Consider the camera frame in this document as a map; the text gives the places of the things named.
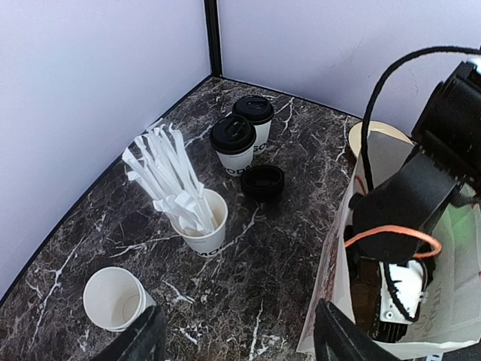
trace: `empty white cup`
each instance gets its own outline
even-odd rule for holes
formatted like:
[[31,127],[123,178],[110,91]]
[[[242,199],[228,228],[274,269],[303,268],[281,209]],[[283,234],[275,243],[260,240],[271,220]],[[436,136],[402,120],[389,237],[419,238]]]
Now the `empty white cup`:
[[98,327],[122,332],[155,301],[141,282],[120,267],[97,271],[83,290],[83,307]]
[[199,256],[210,258],[218,254],[222,249],[225,240],[225,222],[228,216],[227,204],[224,198],[213,190],[204,189],[204,196],[212,210],[213,216],[216,218],[219,226],[209,235],[192,236],[186,235],[171,223],[174,231],[182,236],[183,240],[191,247]]

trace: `paper bag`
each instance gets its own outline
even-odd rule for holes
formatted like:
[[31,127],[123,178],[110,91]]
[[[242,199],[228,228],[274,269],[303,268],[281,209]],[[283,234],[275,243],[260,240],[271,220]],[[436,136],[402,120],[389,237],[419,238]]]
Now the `paper bag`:
[[[374,186],[391,177],[404,163],[411,144],[378,132],[369,136]],[[354,322],[343,231],[350,224],[348,202],[365,188],[362,160],[347,187],[334,223],[322,247],[313,296],[298,344],[298,352],[314,354],[313,325],[321,298],[333,302]],[[427,288],[419,320],[408,326],[397,343],[377,342],[400,359],[424,357],[476,344],[481,337],[481,213],[479,208],[449,206],[433,231],[443,245],[436,258],[434,280]]]

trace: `cup rim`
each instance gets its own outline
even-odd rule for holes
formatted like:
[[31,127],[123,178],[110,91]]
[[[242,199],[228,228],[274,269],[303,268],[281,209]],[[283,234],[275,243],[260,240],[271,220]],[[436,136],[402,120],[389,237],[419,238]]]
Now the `cup rim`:
[[97,322],[95,322],[89,312],[87,311],[86,307],[85,307],[85,296],[86,296],[86,291],[89,287],[89,285],[91,284],[91,281],[92,279],[94,278],[94,276],[98,276],[98,274],[101,274],[102,272],[106,272],[107,270],[112,270],[112,269],[116,269],[118,271],[121,271],[121,272],[124,272],[124,273],[127,273],[128,275],[130,275],[134,281],[135,281],[135,284],[137,285],[137,288],[138,288],[138,291],[139,291],[139,303],[137,305],[137,308],[135,309],[135,313],[134,315],[137,315],[138,317],[138,313],[141,309],[141,306],[142,306],[142,299],[145,299],[145,296],[143,296],[143,292],[145,292],[144,290],[144,286],[142,286],[141,282],[127,269],[125,268],[122,268],[122,267],[116,267],[116,266],[109,266],[109,267],[104,267],[104,268],[101,268],[99,269],[97,272],[95,272],[92,276],[90,276],[89,280],[87,281],[87,283],[85,284],[85,287],[83,288],[83,293],[82,293],[82,303],[83,303],[83,310],[85,311],[87,317],[89,318],[89,320],[94,324],[96,325],[97,327],[100,327],[101,329],[106,329],[106,330],[113,330],[113,329],[121,329],[121,328],[126,328],[127,326],[129,326],[129,322],[132,323],[131,320],[129,321],[126,321],[124,322],[122,325],[120,326],[116,326],[116,327],[109,327],[109,326],[102,326],[100,324],[98,324]]
[[215,190],[208,190],[207,188],[204,188],[204,192],[208,192],[208,193],[213,193],[215,195],[217,195],[221,200],[222,200],[222,205],[224,206],[224,209],[225,209],[225,214],[224,214],[224,217],[222,219],[222,222],[219,224],[219,226],[217,227],[216,230],[214,230],[212,233],[209,233],[208,235],[186,235],[184,233],[182,233],[172,222],[171,222],[171,225],[172,225],[172,228],[174,229],[174,231],[181,235],[182,237],[187,237],[187,238],[190,238],[190,239],[193,239],[193,240],[196,240],[196,241],[201,241],[203,239],[206,239],[208,237],[211,237],[212,235],[215,235],[216,233],[220,232],[220,230],[225,226],[225,222],[227,221],[227,217],[228,217],[228,207],[227,207],[227,203],[225,203],[225,199],[224,197],[222,197],[218,192],[216,192]]

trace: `round lid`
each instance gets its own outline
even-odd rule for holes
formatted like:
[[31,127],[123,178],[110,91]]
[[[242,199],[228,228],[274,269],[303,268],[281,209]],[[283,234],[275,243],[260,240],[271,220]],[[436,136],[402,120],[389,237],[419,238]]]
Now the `round lid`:
[[232,114],[219,120],[210,130],[213,149],[224,154],[237,154],[252,147],[256,129],[245,118]]
[[263,96],[244,96],[237,100],[232,111],[254,124],[263,124],[272,119],[274,108]]
[[240,176],[240,188],[245,195],[259,202],[278,197],[284,190],[284,171],[274,165],[257,165]]

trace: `orange band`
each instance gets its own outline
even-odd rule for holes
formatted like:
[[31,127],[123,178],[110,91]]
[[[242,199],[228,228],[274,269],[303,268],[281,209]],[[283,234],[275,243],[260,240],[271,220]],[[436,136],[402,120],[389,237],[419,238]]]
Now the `orange band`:
[[443,248],[441,243],[435,238],[431,237],[430,235],[427,235],[420,231],[416,231],[415,229],[411,229],[403,226],[394,226],[394,225],[376,227],[376,228],[369,229],[366,232],[359,233],[358,235],[355,235],[350,240],[348,240],[344,244],[344,247],[348,248],[349,246],[351,246],[352,244],[356,243],[357,241],[363,238],[369,237],[370,235],[376,235],[378,233],[384,233],[384,232],[398,233],[400,235],[409,235],[411,237],[416,237],[426,243],[429,243],[434,248],[434,250],[432,250],[431,252],[415,253],[414,258],[417,258],[417,259],[436,256],[437,254],[439,254],[439,252],[441,252],[441,249]]

